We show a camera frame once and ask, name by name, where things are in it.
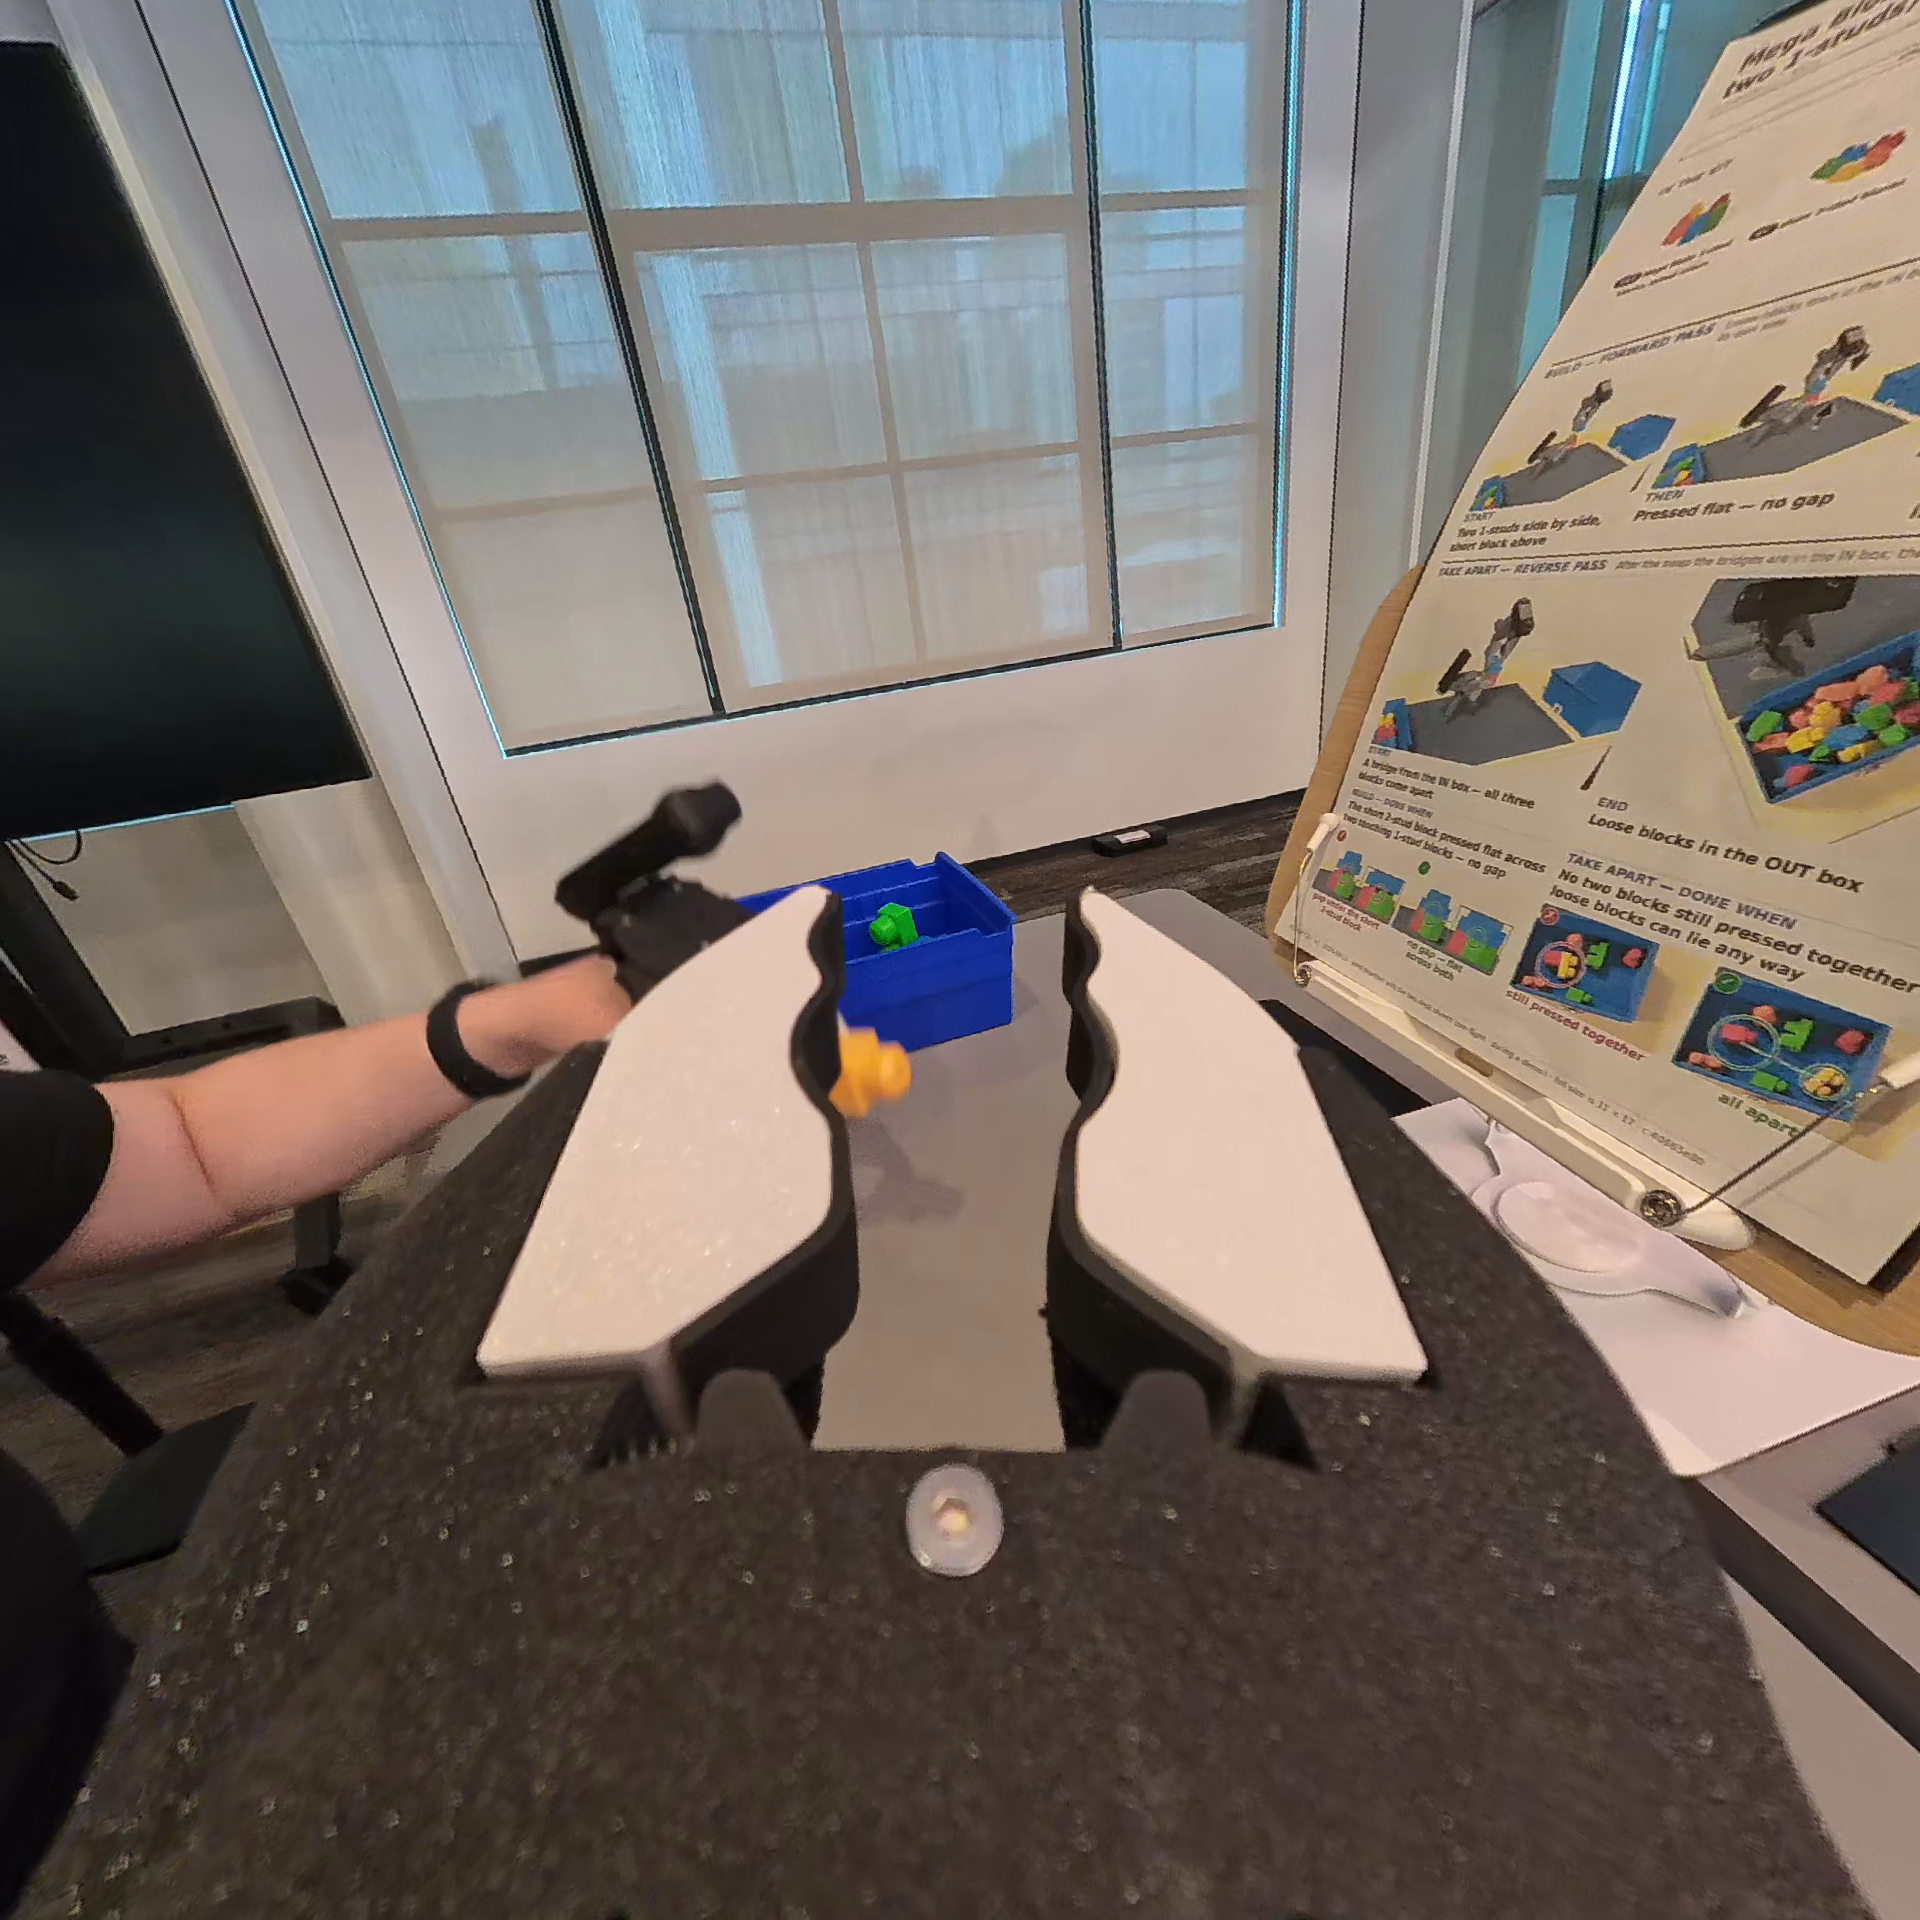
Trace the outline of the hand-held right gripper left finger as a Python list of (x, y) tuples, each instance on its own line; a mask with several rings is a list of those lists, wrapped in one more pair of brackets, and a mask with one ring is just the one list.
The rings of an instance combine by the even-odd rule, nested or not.
[(480, 1339), (487, 1383), (641, 1383), (679, 1430), (726, 1372), (821, 1383), (860, 1292), (843, 983), (841, 902), (808, 884), (639, 998)]

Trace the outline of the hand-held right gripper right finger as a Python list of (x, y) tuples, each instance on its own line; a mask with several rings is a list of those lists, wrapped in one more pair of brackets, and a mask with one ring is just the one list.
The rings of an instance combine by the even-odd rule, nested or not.
[(1288, 1381), (1423, 1383), (1401, 1282), (1275, 1012), (1092, 887), (1062, 993), (1075, 1111), (1044, 1321), (1070, 1389), (1118, 1403), (1178, 1372), (1234, 1442)]

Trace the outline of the orange one-stud block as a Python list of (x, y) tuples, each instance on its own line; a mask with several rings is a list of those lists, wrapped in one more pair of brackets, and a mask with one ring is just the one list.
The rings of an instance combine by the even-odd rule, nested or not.
[(869, 1118), (876, 1106), (896, 1105), (912, 1091), (914, 1069), (909, 1051), (871, 1028), (841, 1024), (837, 1055), (838, 1073), (829, 1098), (841, 1118)]

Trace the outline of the blue plastic bin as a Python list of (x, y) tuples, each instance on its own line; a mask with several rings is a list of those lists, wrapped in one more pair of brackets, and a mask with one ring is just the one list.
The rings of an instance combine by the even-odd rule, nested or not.
[[(1015, 912), (958, 859), (892, 859), (819, 879), (841, 899), (846, 979), (838, 1015), (919, 1052), (1012, 1022)], [(869, 922), (887, 899), (909, 903), (922, 939), (876, 953)]]

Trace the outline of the person's left forearm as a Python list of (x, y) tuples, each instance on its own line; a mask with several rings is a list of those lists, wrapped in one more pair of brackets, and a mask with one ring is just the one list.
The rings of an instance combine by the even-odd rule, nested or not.
[(424, 1017), (90, 1085), (113, 1121), (109, 1175), (27, 1284), (187, 1251), (348, 1188), (464, 1105), (435, 1063)]

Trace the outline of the black desk inlay panel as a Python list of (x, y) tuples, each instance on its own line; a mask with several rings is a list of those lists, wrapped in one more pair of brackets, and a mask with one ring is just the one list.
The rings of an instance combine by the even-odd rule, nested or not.
[(1309, 1022), (1309, 1017), (1290, 1009), (1278, 998), (1261, 998), (1260, 1004), (1303, 1052), (1322, 1052), (1335, 1061), (1345, 1063), (1350, 1069), (1353, 1069), (1353, 1063), (1360, 1063), (1360, 1068), (1369, 1065), (1369, 1061), (1355, 1055), (1350, 1045), (1329, 1034), (1327, 1028)]

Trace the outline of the grey desk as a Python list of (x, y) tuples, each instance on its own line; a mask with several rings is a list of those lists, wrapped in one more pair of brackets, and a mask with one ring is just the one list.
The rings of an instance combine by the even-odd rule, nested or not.
[[(860, 1307), (827, 1369), (821, 1443), (1057, 1451), (1041, 1325), (1070, 1124), (1059, 912), (1018, 925), (1012, 1022), (914, 1056), (852, 1124)], [(1917, 1748), (1737, 1581), (1755, 1667), (1811, 1805), (1878, 1917), (1917, 1917)]]

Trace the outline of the person's left hand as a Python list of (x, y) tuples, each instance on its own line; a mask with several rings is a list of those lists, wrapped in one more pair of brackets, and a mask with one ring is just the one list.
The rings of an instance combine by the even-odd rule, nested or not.
[(605, 1041), (635, 1007), (613, 958), (603, 953), (531, 973), (510, 988), (510, 996), (524, 1073), (539, 1071), (577, 1047)]

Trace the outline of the rounded wooden board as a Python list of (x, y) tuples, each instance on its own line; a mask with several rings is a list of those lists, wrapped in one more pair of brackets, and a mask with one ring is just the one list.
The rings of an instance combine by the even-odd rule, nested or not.
[(1611, 1133), (1566, 1114), (1467, 1045), (1366, 989), (1331, 960), (1303, 953), (1305, 887), (1319, 844), (1313, 835), (1335, 825), (1335, 803), (1350, 764), (1362, 748), (1374, 699), (1395, 647), (1423, 568), (1412, 568), (1376, 608), (1360, 643), (1327, 730), (1324, 750), (1308, 782), (1301, 817), (1288, 835), (1266, 907), (1266, 933), (1284, 973), (1292, 1004), (1324, 1034), (1362, 1052), (1372, 1045), (1380, 1069), (1431, 1103), (1452, 1097), (1510, 1139), (1542, 1152), (1547, 1167), (1585, 1182), (1644, 1233), (1656, 1255), (1691, 1250), (1724, 1269), (1757, 1304), (1785, 1307), (1799, 1321), (1863, 1347), (1917, 1358), (1917, 1253), (1893, 1259), (1898, 1287), (1878, 1290), (1854, 1282), (1828, 1264), (1791, 1247), (1786, 1238), (1709, 1201), (1696, 1182), (1669, 1178), (1644, 1155)]

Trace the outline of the large gridded window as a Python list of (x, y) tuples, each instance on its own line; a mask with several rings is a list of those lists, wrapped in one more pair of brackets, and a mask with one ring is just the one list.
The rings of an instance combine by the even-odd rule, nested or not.
[(1300, 5), (229, 18), (502, 755), (1278, 619)]

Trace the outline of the person's black jacket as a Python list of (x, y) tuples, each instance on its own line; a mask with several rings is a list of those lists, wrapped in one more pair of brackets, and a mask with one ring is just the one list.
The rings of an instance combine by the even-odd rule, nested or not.
[[(101, 1197), (109, 1103), (59, 1071), (4, 1073), (3, 1301), (10, 1312)], [(54, 1497), (3, 1458), (3, 1915), (78, 1801), (132, 1663)]]

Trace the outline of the black monitor screen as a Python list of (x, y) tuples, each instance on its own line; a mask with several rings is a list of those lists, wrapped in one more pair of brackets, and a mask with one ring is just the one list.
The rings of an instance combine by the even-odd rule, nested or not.
[(70, 61), (3, 54), (3, 829), (369, 764)]

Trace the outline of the dark blue flat panel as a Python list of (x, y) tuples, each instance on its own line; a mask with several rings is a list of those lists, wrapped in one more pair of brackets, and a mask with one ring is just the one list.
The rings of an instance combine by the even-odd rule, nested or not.
[(1918, 1433), (1817, 1505), (1820, 1517), (1918, 1591)]

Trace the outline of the printed instruction sheet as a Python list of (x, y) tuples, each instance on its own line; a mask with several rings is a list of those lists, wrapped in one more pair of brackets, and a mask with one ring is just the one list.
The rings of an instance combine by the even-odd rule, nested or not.
[(1659, 1229), (1917, 1269), (1918, 8), (1732, 42), (1287, 851), (1301, 983)]

